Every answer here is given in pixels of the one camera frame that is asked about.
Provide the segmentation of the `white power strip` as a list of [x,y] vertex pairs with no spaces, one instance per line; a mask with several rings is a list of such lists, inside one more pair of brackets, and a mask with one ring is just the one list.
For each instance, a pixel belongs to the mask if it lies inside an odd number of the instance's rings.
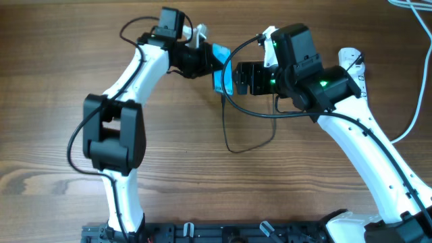
[[364,54],[353,47],[344,47],[338,52],[339,65],[351,75],[360,88],[360,95],[367,100]]

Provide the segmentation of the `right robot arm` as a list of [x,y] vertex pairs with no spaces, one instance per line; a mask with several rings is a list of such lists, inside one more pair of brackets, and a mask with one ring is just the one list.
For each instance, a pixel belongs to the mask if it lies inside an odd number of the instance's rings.
[[268,27],[256,37],[262,61],[239,63],[232,74],[240,94],[289,98],[293,111],[277,118],[307,116],[339,145],[367,185],[378,212],[347,210],[327,216],[332,242],[430,242],[431,188],[403,160],[375,121],[367,101],[364,56],[353,48],[339,63],[323,67],[304,24]]

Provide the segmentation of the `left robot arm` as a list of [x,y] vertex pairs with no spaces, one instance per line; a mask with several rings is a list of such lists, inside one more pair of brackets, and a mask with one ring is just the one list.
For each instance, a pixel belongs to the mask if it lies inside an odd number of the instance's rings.
[[105,233],[110,242],[144,242],[145,216],[138,198],[137,169],[146,151],[142,108],[166,74],[187,79],[210,74],[213,90],[232,94],[230,50],[206,42],[207,27],[185,26],[188,16],[163,7],[158,24],[132,42],[135,54],[117,82],[84,100],[82,148],[104,182],[109,203]]

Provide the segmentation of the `white charger plug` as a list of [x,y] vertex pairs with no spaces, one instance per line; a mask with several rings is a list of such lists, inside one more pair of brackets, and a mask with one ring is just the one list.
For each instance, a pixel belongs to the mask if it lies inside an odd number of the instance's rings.
[[362,54],[360,54],[355,59],[347,59],[344,62],[344,68],[347,70],[347,72],[352,76],[361,75],[365,72],[365,63],[364,63],[364,57]]

